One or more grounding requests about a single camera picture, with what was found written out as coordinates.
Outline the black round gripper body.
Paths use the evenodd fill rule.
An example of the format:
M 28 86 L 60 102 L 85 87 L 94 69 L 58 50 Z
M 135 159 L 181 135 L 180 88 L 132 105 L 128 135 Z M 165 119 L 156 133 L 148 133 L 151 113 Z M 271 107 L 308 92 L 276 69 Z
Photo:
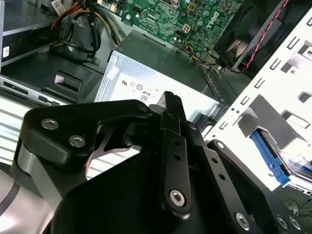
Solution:
M 232 152 L 225 154 L 240 169 L 234 177 L 253 231 L 231 231 L 220 225 L 221 215 L 199 204 L 195 179 L 188 167 L 191 212 L 174 216 L 157 203 L 160 160 L 150 153 L 134 156 L 73 189 L 52 220 L 53 234 L 304 234 L 304 225 L 258 180 Z

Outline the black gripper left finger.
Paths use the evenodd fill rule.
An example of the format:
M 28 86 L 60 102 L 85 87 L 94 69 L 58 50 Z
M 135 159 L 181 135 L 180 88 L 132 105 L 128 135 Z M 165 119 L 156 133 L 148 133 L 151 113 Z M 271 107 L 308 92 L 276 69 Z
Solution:
M 140 146 L 160 160 L 156 201 L 174 216 L 189 216 L 188 122 L 180 97 L 164 92 L 156 106 L 131 100 L 36 108 L 24 116 L 18 165 L 52 209 L 86 181 L 87 164 L 106 153 Z

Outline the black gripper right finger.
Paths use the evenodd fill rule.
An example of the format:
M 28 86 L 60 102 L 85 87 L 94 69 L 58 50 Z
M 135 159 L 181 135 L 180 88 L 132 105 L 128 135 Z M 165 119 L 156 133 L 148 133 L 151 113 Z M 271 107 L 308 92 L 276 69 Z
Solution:
M 222 228 L 231 231 L 255 230 L 255 221 L 249 217 L 243 205 L 234 177 L 241 172 L 240 169 L 217 143 L 205 143 L 197 127 L 186 120 L 179 96 L 174 96 L 174 105 L 182 135 L 186 139 L 187 159 L 198 168 L 195 182 L 199 189 L 196 194 L 199 204 L 207 213 L 222 216 Z

